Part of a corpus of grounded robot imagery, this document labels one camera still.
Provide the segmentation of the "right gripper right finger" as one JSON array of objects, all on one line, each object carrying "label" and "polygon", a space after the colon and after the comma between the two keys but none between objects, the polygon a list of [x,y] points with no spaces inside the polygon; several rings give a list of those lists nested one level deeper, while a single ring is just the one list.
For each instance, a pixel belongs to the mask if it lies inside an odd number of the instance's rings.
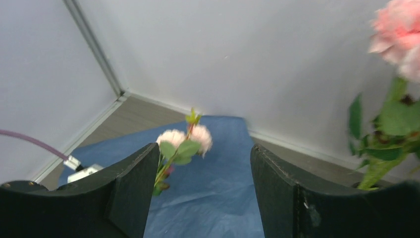
[{"label": "right gripper right finger", "polygon": [[252,177],[267,238],[417,238],[420,184],[373,191],[307,172],[255,144]]}]

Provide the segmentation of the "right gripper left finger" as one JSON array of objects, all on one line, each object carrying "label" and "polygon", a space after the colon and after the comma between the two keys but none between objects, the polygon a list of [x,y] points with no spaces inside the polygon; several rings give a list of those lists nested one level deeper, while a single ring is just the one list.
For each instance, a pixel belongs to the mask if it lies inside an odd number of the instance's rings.
[{"label": "right gripper left finger", "polygon": [[0,186],[3,238],[141,238],[159,160],[156,143],[85,178],[48,190],[28,180]]}]

